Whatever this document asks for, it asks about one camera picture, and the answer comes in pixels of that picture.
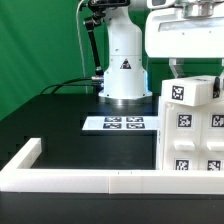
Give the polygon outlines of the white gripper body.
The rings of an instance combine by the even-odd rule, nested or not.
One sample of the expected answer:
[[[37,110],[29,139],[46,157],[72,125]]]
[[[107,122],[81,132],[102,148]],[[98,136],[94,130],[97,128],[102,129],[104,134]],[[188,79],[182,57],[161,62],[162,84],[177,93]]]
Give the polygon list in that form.
[[[224,58],[224,6],[211,17],[182,17],[181,8],[151,12],[146,20],[145,50],[152,58]]]

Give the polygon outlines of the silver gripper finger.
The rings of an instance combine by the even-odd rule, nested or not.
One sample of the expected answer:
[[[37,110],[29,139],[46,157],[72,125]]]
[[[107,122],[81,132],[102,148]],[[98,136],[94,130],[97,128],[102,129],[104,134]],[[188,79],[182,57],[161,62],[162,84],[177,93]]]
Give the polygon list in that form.
[[[172,71],[172,74],[175,78],[183,78],[184,71],[182,69],[182,65],[184,64],[184,60],[181,58],[170,58],[169,59],[169,67]]]
[[[221,60],[223,70],[219,76],[216,76],[213,84],[213,97],[219,98],[220,92],[224,90],[224,59]]]

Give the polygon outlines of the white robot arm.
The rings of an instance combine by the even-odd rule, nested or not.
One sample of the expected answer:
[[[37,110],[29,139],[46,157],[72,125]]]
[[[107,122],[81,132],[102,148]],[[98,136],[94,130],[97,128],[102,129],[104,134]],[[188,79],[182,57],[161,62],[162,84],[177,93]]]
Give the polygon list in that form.
[[[150,58],[224,58],[224,0],[130,0],[110,6],[109,67],[99,99],[123,104],[152,97],[142,54]]]

